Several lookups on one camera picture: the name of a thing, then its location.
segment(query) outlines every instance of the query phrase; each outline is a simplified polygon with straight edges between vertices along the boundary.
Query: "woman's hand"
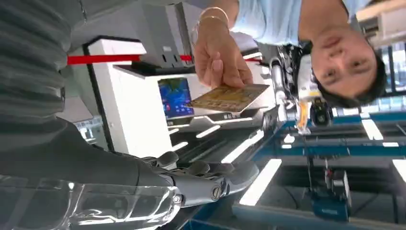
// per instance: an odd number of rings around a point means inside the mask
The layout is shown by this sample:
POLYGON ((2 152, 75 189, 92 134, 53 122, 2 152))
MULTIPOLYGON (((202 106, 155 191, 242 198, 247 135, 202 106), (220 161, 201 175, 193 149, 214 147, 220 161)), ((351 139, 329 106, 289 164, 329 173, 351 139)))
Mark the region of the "woman's hand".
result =
POLYGON ((204 85, 231 87, 252 84, 252 74, 228 27, 220 19, 204 18, 194 47, 196 73, 204 85))

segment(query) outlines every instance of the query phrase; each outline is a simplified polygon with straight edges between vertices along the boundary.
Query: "light blue shirt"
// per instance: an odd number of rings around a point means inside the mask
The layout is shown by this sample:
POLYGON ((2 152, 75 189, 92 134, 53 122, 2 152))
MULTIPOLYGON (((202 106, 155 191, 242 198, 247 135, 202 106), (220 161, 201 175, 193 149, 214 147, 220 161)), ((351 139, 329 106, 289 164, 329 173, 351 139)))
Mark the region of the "light blue shirt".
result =
MULTIPOLYGON (((349 17, 370 0, 343 0, 349 17)), ((231 31, 251 35, 261 43, 299 45, 298 27, 302 0, 239 0, 239 12, 231 31)))

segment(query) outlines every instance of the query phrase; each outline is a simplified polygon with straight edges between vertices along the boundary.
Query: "bangle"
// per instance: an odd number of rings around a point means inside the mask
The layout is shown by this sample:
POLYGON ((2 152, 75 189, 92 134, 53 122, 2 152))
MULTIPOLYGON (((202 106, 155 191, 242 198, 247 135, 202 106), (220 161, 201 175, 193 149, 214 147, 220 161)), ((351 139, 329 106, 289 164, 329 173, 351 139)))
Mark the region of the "bangle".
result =
POLYGON ((207 17, 203 17, 203 18, 200 19, 200 20, 198 21, 198 23, 193 27, 193 30, 192 30, 192 32, 191 32, 191 36, 190 36, 190 37, 191 37, 191 40, 192 40, 192 46, 193 46, 193 47, 196 45, 197 38, 198 38, 198 36, 199 36, 199 25, 200 25, 200 23, 201 23, 203 20, 208 19, 208 18, 213 18, 213 19, 218 19, 218 20, 220 20, 220 21, 224 24, 224 26, 226 26, 227 30, 229 30, 229 29, 228 29, 228 24, 225 23, 221 18, 219 18, 219 17, 217 17, 217 16, 207 16, 207 17))
POLYGON ((228 19, 228 15, 227 15, 227 13, 223 10, 223 9, 221 9, 220 7, 209 7, 209 8, 207 8, 207 9, 205 9, 201 14, 200 14, 200 16, 199 16, 199 18, 201 18, 202 16, 203 16, 203 14, 204 13, 206 13, 207 11, 209 11, 209 10, 219 10, 219 11, 221 11, 221 12, 223 12, 223 14, 226 16, 226 18, 227 18, 227 28, 228 28, 228 23, 230 22, 230 20, 228 19))

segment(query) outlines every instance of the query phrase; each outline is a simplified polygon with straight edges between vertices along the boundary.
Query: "woman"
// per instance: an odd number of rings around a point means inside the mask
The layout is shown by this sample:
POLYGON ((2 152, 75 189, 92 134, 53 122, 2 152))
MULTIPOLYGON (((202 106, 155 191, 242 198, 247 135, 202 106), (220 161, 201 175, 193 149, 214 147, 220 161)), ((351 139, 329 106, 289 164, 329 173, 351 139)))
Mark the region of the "woman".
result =
POLYGON ((229 34, 261 43, 313 44, 312 66, 323 97, 334 106, 356 107, 384 92, 382 60, 349 18, 368 0, 215 0, 200 16, 195 46, 200 81, 243 87, 252 75, 229 34))

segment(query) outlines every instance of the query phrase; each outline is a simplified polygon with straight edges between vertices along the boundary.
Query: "card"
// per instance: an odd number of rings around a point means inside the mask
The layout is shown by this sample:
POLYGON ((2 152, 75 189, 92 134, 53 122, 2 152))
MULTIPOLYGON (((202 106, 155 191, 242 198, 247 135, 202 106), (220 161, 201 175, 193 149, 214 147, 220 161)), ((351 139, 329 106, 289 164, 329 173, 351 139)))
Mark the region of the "card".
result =
POLYGON ((251 105, 269 85, 251 84, 244 88, 222 85, 186 104, 187 107, 241 113, 251 105))

